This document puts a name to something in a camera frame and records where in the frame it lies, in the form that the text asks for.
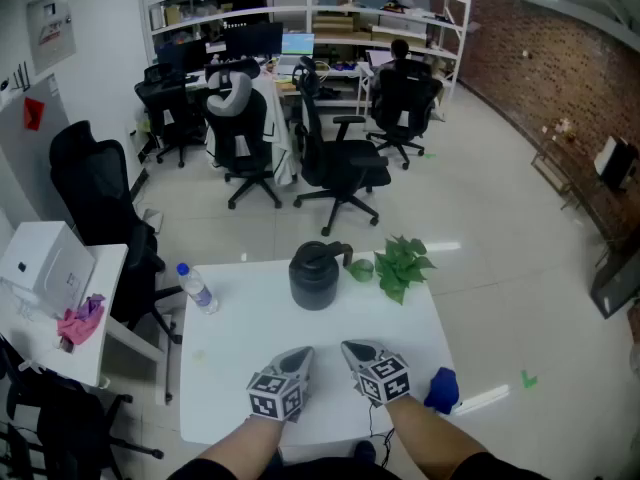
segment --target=tiled floor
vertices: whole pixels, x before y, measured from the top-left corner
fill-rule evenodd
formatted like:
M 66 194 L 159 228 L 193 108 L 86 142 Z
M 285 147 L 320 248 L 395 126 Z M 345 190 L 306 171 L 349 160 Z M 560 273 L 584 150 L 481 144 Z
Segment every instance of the tiled floor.
M 494 403 L 452 416 L 453 422 L 498 457 L 551 478 L 617 478 L 638 452 L 640 382 L 629 369 L 631 334 L 624 313 L 604 321 L 588 296 L 603 247 L 595 227 L 581 212 L 560 210 L 562 201 L 529 165 L 532 147 L 463 89 L 456 91 L 449 120 L 432 122 L 421 142 L 436 156 L 414 157 L 403 171 L 399 157 L 389 153 L 392 184 L 362 194 L 380 212 L 379 226 L 370 227 L 362 212 L 344 208 L 331 239 L 356 250 L 380 248 L 390 234 L 429 244 L 438 266 L 429 285 L 462 398 L 503 385 L 509 389 Z M 173 266 L 181 261 L 289 258 L 301 243 L 322 238 L 330 202 L 294 208 L 295 194 L 310 191 L 302 180 L 277 190 L 281 210 L 254 189 L 230 211 L 226 200 L 237 183 L 225 184 L 203 151 L 189 152 L 184 169 L 176 164 L 169 156 L 162 165 L 147 165 L 151 179 L 138 204 L 139 211 L 150 207 L 165 215 L 159 236 L 160 255 L 170 266 L 165 286 L 176 283 Z M 184 307 L 184 297 L 165 305 Z M 176 316 L 181 324 L 182 312 Z M 156 332 L 153 322 L 142 330 Z M 158 461 L 119 451 L 123 470 L 134 479 L 166 478 L 205 448 L 180 438 L 180 349 L 173 351 L 174 400 L 164 408 L 154 403 L 144 360 L 107 344 L 110 389 L 135 398 L 125 406 L 118 433 L 165 452 Z M 525 389 L 523 370 L 537 376 L 537 384 Z M 34 414 L 21 418 L 35 428 Z M 350 446 L 284 453 L 302 460 L 346 454 Z M 397 439 L 392 450 L 392 471 L 405 480 L 422 478 Z

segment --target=water bottle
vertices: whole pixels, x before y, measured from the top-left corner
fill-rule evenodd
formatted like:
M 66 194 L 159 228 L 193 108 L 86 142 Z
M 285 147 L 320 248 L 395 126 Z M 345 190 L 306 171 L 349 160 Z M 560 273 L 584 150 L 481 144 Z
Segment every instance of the water bottle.
M 211 294 L 202 277 L 195 270 L 190 270 L 186 263 L 180 263 L 176 268 L 178 281 L 182 289 L 189 294 L 203 313 L 210 315 L 218 310 L 218 300 Z

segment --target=green arrow on floor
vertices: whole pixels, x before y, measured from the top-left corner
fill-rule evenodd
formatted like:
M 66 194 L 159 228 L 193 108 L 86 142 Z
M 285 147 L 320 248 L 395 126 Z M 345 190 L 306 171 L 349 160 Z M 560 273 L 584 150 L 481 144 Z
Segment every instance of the green arrow on floor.
M 522 370 L 520 374 L 522 375 L 522 385 L 524 386 L 525 389 L 532 388 L 538 383 L 538 377 L 535 376 L 535 377 L 529 378 L 527 376 L 527 370 Z

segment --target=brick wall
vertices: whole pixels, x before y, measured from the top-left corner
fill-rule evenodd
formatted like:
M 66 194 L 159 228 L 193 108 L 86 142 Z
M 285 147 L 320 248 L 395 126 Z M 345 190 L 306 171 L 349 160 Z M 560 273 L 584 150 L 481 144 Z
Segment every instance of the brick wall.
M 461 17 L 460 10 L 454 14 Z M 539 144 L 542 126 L 567 117 L 576 140 L 554 157 L 588 199 L 607 238 L 640 225 L 640 184 L 614 194 L 593 159 L 609 135 L 640 149 L 640 54 L 569 16 L 522 0 L 473 0 L 461 79 Z M 531 58 L 522 55 L 523 50 Z

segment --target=blue cloth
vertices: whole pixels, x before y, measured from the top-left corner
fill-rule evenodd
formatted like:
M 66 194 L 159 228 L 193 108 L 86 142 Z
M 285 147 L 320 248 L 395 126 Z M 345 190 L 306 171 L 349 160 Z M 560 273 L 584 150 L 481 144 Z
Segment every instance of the blue cloth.
M 424 399 L 425 407 L 433 407 L 442 414 L 451 414 L 451 409 L 460 399 L 456 372 L 441 367 L 431 379 L 429 395 Z

